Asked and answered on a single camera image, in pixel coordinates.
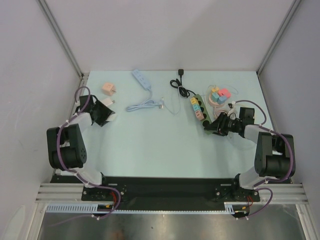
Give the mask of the pink deer cube socket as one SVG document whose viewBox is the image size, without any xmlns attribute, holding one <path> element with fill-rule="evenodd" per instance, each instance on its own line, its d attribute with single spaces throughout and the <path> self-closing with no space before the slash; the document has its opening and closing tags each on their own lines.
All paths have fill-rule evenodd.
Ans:
<svg viewBox="0 0 320 240">
<path fill-rule="evenodd" d="M 110 96 L 110 97 L 113 96 L 117 92 L 115 85 L 110 82 L 104 83 L 101 88 L 101 91 L 103 94 L 105 94 L 106 96 Z"/>
</svg>

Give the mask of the yellow plug adapter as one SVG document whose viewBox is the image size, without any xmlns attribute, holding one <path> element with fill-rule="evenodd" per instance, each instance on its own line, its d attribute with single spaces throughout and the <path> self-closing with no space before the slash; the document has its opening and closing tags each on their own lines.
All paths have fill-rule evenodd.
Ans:
<svg viewBox="0 0 320 240">
<path fill-rule="evenodd" d="M 192 97 L 190 99 L 190 102 L 191 102 L 192 105 L 198 105 L 199 104 L 198 100 L 195 97 Z"/>
</svg>

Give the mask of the white Honor charger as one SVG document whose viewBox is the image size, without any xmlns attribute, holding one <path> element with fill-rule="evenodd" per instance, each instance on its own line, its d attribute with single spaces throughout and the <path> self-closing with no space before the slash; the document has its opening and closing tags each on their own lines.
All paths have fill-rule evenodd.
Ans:
<svg viewBox="0 0 320 240">
<path fill-rule="evenodd" d="M 111 98 L 107 97 L 104 100 L 101 101 L 106 107 L 109 107 L 110 105 L 114 104 L 115 101 Z"/>
</svg>

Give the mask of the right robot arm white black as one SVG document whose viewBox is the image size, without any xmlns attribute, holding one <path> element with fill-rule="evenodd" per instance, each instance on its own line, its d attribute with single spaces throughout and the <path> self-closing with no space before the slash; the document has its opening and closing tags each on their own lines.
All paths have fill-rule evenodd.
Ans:
<svg viewBox="0 0 320 240">
<path fill-rule="evenodd" d="M 221 113 L 204 129 L 212 134 L 226 137 L 236 133 L 256 144 L 254 165 L 248 171 L 235 176 L 227 193 L 227 199 L 242 202 L 253 197 L 262 184 L 281 183 L 291 178 L 296 171 L 294 138 L 255 124 L 255 109 L 241 107 L 239 117 L 231 118 Z"/>
</svg>

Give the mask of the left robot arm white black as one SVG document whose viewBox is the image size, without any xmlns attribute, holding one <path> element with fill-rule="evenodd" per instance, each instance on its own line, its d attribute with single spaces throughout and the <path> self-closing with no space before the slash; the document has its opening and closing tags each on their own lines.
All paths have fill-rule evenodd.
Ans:
<svg viewBox="0 0 320 240">
<path fill-rule="evenodd" d="M 93 124 L 103 127 L 116 119 L 109 97 L 99 100 L 94 95 L 83 95 L 76 101 L 72 117 L 60 126 L 46 131 L 48 161 L 55 170 L 69 173 L 80 180 L 99 200 L 110 195 L 110 187 L 103 183 L 103 173 L 86 165 L 88 154 L 83 133 Z"/>
</svg>

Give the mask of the green power strip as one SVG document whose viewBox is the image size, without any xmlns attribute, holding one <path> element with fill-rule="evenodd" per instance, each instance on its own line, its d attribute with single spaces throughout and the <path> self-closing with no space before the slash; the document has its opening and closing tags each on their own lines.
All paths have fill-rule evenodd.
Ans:
<svg viewBox="0 0 320 240">
<path fill-rule="evenodd" d="M 208 113 L 207 108 L 206 108 L 206 106 L 205 106 L 205 102 L 204 102 L 204 100 L 202 99 L 202 97 L 201 97 L 199 94 L 195 94 L 195 95 L 193 96 L 193 98 L 196 98 L 196 99 L 197 99 L 198 105 L 200 106 L 200 109 L 201 109 L 201 111 L 202 111 L 202 113 L 203 113 L 203 115 L 204 115 L 204 119 L 203 119 L 203 120 L 199 120 L 199 121 L 200 121 L 200 125 L 201 125 L 201 127 L 203 128 L 203 130 L 204 130 L 205 126 L 211 124 L 213 121 L 211 120 L 211 118 L 210 118 L 210 116 L 209 116 L 209 113 Z M 208 135 L 209 135 L 209 134 L 217 134 L 217 132 L 209 132 L 209 131 L 206 131 L 206 130 L 204 130 L 204 132 L 205 132 L 206 134 L 208 134 Z"/>
</svg>

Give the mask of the teal plug adapter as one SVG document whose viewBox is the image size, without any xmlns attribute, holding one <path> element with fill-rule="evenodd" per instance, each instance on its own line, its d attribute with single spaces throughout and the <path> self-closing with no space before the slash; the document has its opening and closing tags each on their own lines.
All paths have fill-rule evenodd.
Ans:
<svg viewBox="0 0 320 240">
<path fill-rule="evenodd" d="M 198 104 L 193 104 L 192 107 L 195 112 L 201 111 L 201 107 Z"/>
</svg>

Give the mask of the pink plug adapter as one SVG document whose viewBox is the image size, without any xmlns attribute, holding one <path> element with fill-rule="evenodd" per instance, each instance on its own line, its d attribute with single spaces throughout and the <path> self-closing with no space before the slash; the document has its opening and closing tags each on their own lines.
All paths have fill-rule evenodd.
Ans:
<svg viewBox="0 0 320 240">
<path fill-rule="evenodd" d="M 203 113 L 202 113 L 202 111 L 200 111 L 200 110 L 197 110 L 197 111 L 195 112 L 195 116 L 196 116 L 197 119 L 200 120 L 200 121 L 205 118 L 204 115 L 203 115 Z"/>
</svg>

